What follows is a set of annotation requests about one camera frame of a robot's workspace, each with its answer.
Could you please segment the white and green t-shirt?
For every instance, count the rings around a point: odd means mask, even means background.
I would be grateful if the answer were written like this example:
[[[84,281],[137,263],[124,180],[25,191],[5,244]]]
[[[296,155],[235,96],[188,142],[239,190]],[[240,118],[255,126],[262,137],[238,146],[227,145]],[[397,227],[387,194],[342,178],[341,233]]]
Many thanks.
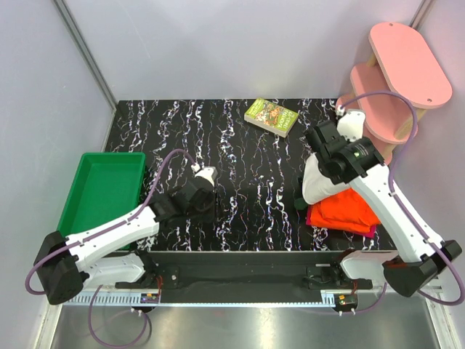
[[[297,210],[306,209],[323,199],[349,189],[349,185],[344,182],[334,185],[329,178],[320,172],[318,165],[317,156],[313,153],[306,160],[302,189],[294,199],[294,207]]]

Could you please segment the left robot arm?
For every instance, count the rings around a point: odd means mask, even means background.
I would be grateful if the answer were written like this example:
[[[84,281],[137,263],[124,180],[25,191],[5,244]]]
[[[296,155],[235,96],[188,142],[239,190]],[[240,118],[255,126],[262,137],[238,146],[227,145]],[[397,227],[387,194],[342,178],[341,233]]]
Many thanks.
[[[186,222],[211,222],[215,194],[213,180],[195,177],[97,228],[67,238],[59,231],[49,233],[33,264],[49,304],[67,302],[87,287],[117,283],[152,286],[157,270],[148,258],[136,252],[124,257],[111,257],[110,253]]]

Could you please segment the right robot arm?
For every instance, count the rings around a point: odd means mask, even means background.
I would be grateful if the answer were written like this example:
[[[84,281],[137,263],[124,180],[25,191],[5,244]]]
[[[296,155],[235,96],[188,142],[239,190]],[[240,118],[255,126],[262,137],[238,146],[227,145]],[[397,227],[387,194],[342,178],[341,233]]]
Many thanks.
[[[435,233],[392,181],[389,167],[371,140],[349,141],[331,121],[305,133],[318,160],[316,168],[333,184],[346,183],[369,205],[396,249],[352,250],[330,269],[330,280],[346,288],[357,279],[384,281],[404,297],[419,292],[462,253],[460,245]]]

